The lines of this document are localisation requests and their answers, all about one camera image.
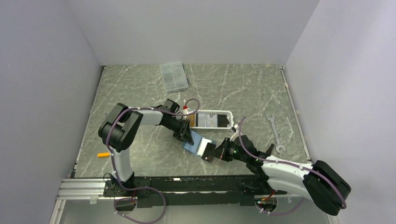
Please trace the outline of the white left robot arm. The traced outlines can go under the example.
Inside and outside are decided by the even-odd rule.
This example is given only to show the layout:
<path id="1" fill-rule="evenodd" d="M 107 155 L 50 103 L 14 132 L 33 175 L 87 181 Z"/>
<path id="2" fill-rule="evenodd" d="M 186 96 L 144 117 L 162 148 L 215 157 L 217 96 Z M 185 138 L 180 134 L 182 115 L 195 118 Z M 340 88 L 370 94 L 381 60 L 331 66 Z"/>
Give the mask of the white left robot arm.
<path id="1" fill-rule="evenodd" d="M 116 190 L 122 196 L 134 190 L 134 171 L 130 164 L 129 148 L 139 127 L 163 126 L 173 132 L 175 139 L 194 144 L 190 122 L 177 116 L 180 105 L 167 99 L 155 107 L 128 107 L 117 103 L 98 130 L 98 136 L 108 148 L 112 161 L 112 177 L 117 181 Z"/>

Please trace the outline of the black credit card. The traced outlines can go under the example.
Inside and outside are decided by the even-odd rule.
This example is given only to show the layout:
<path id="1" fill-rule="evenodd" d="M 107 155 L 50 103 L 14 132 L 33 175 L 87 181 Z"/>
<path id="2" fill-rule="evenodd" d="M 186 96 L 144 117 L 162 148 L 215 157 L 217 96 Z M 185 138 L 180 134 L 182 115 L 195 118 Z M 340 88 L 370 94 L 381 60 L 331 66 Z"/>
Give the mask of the black credit card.
<path id="1" fill-rule="evenodd" d="M 207 143 L 206 147 L 202 153 L 201 159 L 207 162 L 211 162 L 213 159 L 213 152 L 216 148 L 215 144 Z"/>

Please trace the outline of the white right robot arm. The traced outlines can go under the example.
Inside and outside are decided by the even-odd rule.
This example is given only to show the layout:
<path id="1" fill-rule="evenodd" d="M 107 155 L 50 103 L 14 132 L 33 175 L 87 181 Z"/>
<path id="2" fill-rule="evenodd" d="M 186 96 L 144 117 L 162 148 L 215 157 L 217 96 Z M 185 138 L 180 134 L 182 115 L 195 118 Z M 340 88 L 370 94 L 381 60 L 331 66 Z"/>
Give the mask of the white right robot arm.
<path id="1" fill-rule="evenodd" d="M 336 216 L 346 208 L 351 186 L 326 162 L 297 163 L 273 156 L 271 144 L 266 152 L 257 150 L 242 135 L 232 141 L 225 138 L 217 147 L 211 145 L 209 155 L 222 161 L 241 161 L 255 175 L 257 187 L 264 194 L 284 191 L 311 200 L 323 212 Z"/>

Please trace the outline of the white plastic basket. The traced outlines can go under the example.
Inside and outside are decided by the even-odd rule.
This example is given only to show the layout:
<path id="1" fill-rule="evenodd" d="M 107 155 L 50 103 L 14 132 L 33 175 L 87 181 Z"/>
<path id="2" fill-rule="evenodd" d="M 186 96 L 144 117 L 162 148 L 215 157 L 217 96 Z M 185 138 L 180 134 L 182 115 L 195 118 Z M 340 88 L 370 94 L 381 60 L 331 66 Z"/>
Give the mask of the white plastic basket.
<path id="1" fill-rule="evenodd" d="M 230 130 L 234 126 L 233 113 L 222 110 L 198 110 L 187 116 L 192 129 Z"/>

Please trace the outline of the blue card holder wallet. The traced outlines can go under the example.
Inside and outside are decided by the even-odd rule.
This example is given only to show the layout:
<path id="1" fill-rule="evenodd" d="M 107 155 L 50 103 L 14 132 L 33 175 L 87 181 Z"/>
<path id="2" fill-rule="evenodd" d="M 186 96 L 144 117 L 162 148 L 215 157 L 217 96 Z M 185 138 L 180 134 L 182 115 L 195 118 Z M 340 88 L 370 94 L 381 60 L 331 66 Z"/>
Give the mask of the blue card holder wallet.
<path id="1" fill-rule="evenodd" d="M 204 155 L 204 151 L 208 143 L 216 145 L 215 140 L 207 139 L 195 131 L 191 131 L 191 136 L 194 144 L 184 141 L 182 143 L 182 148 L 196 156 L 202 157 Z"/>

